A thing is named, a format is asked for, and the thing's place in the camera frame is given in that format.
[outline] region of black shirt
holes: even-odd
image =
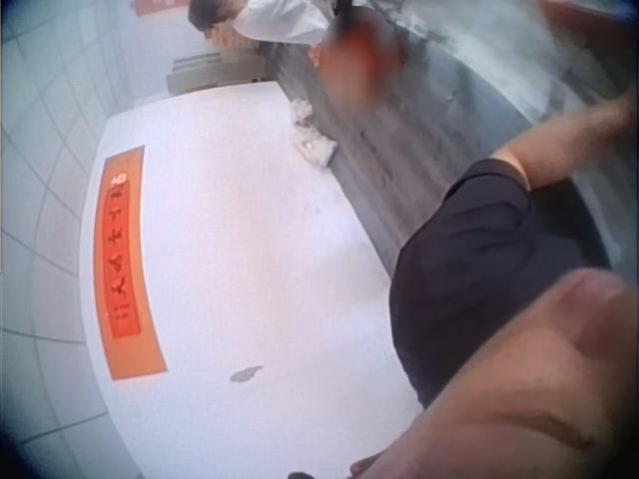
[[[473,165],[402,249],[390,289],[394,346],[422,406],[506,322],[584,265],[579,244],[545,226],[512,166]]]

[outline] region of tile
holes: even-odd
[[[18,119],[38,97],[18,43],[2,45],[2,127],[11,132]]]
[[[51,18],[50,0],[14,1],[3,14],[6,16],[3,20],[11,24],[16,35],[20,35]]]
[[[96,21],[96,31],[98,36],[102,36],[109,32],[109,7],[106,2],[97,3],[94,7],[94,16]]]
[[[98,84],[97,93],[104,113],[107,117],[110,117],[113,114],[116,98],[111,87],[111,80],[109,80],[107,75],[104,75]]]
[[[107,70],[107,77],[109,77],[109,83],[111,84],[114,98],[117,98],[123,93],[124,83],[120,76],[120,71],[115,65]]]
[[[73,63],[69,66],[67,73],[69,75],[71,87],[76,94],[76,100],[83,103],[94,88],[93,79],[89,72],[89,65],[87,64],[87,57],[84,53],[81,53],[76,57]]]
[[[140,474],[111,417],[66,429],[64,436],[86,477],[136,478]]]
[[[78,12],[80,18],[80,33],[82,34],[82,42],[85,46],[92,43],[98,38],[96,26],[96,18],[93,7],[83,8]]]
[[[33,334],[28,290],[34,254],[2,234],[2,327]]]
[[[9,41],[15,35],[10,23],[3,22],[0,28],[2,28],[2,43]]]
[[[66,136],[80,113],[67,74],[61,72],[42,96],[58,130]]]
[[[40,339],[37,344],[44,383],[61,426],[107,411],[86,345]]]
[[[62,58],[69,65],[82,50],[78,14],[73,11],[58,17],[55,21],[55,27]]]
[[[102,37],[100,40],[100,48],[102,49],[102,57],[104,58],[105,65],[107,65],[107,67],[111,66],[116,60],[116,50],[111,35]]]
[[[88,177],[66,147],[62,148],[49,188],[78,217],[82,217]]]
[[[67,145],[80,162],[80,166],[87,174],[90,174],[96,160],[96,149],[98,146],[91,129],[83,117],[78,118],[76,124],[71,129],[67,137]]]
[[[96,139],[102,138],[102,132],[107,125],[107,116],[105,115],[100,100],[98,100],[97,93],[92,94],[85,104],[82,106],[82,113],[84,118],[87,119],[91,131],[94,133]]]
[[[11,139],[40,178],[47,181],[62,148],[62,138],[42,101],[36,101],[25,113]]]
[[[78,277],[36,257],[29,286],[36,335],[84,341]]]
[[[33,247],[46,188],[16,147],[3,142],[2,228]]]
[[[62,432],[47,434],[28,442],[20,447],[20,452],[36,477],[86,479]]]
[[[89,72],[91,72],[91,78],[95,85],[102,79],[107,66],[105,65],[104,58],[102,56],[102,48],[100,42],[94,42],[87,47],[87,64],[89,65]]]
[[[76,10],[79,5],[79,0],[53,0],[51,2],[51,13],[54,16],[61,16],[69,13],[72,10]]]
[[[53,23],[45,23],[18,38],[24,60],[36,85],[44,89],[63,68]]]
[[[35,251],[60,266],[78,272],[80,222],[47,193],[36,234]]]
[[[14,441],[51,431],[58,422],[40,372],[36,340],[0,332],[2,341],[2,420]]]

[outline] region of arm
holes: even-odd
[[[555,118],[499,149],[492,158],[515,167],[530,189],[568,178],[636,126],[636,92]]]

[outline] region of gray floor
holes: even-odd
[[[498,1],[510,7],[521,3],[520,0]],[[475,43],[480,43],[482,35],[490,38],[485,22],[482,28],[460,27],[463,20],[458,16],[454,20],[450,17],[448,23],[441,20],[443,28],[439,29],[419,25],[417,20],[423,17],[415,11],[426,9],[432,18],[438,8],[439,14],[444,12],[450,16],[455,8],[461,8],[456,0],[452,3],[440,0],[371,3],[384,10],[389,18],[396,19],[396,23],[409,26],[411,33],[408,67],[387,100],[370,115],[351,116],[331,107],[307,57],[307,48],[271,45],[266,53],[269,76],[280,82],[291,99],[309,100],[316,112],[316,126],[339,142],[331,169],[385,267],[392,272],[401,246],[432,216],[446,190],[473,162],[486,158],[539,121],[574,107],[574,92],[551,75],[555,72],[565,76],[574,69],[557,69],[561,59],[550,58],[550,50],[529,51],[539,56],[536,60],[525,57],[529,76],[543,72],[545,77],[542,77],[549,78],[554,89],[546,89],[539,75],[533,75],[533,80],[541,82],[535,87],[528,77],[507,71],[506,67],[511,66],[499,55],[496,41],[487,42],[490,48],[482,51],[480,62],[464,61],[464,48],[469,47],[462,48],[461,39],[474,35]],[[538,33],[530,33],[539,30],[539,25],[529,15],[526,18],[531,26],[528,37],[522,33],[522,38],[539,37]],[[451,37],[450,31],[455,28],[457,32],[466,32],[466,36]],[[514,32],[510,29],[507,34],[512,36]],[[511,60],[515,62],[516,45],[511,50]],[[497,71],[492,72],[492,76],[485,71],[491,60],[493,70]],[[524,65],[521,61],[515,64]],[[510,80],[510,90],[497,89],[499,76]],[[588,92],[590,100],[603,96],[602,92],[589,88],[578,75],[570,78],[577,79],[581,91]],[[535,95],[541,95],[541,108],[527,108],[536,103]],[[548,211],[550,220],[565,234],[580,239],[587,255],[597,264],[602,263],[602,246],[596,233],[599,228],[613,266],[629,278],[634,277],[636,270],[636,216],[633,216],[636,167],[629,161],[631,152],[632,146],[626,146],[625,152],[619,149],[611,152],[609,156],[614,158],[607,162],[604,174],[600,166],[580,171],[575,183],[581,195],[570,184],[540,194],[540,207]],[[586,198],[587,209],[582,197]],[[597,227],[589,212],[594,212]]]
[[[267,54],[269,75],[291,99],[309,100],[316,126],[338,141],[331,169],[390,273],[400,248],[455,180],[530,127],[494,88],[436,44],[416,41],[412,48],[400,83],[364,117],[330,106],[306,48],[272,46]],[[585,217],[578,224],[591,225],[574,188],[563,186],[561,192],[573,217],[574,210]],[[597,242],[592,228],[580,234]]]

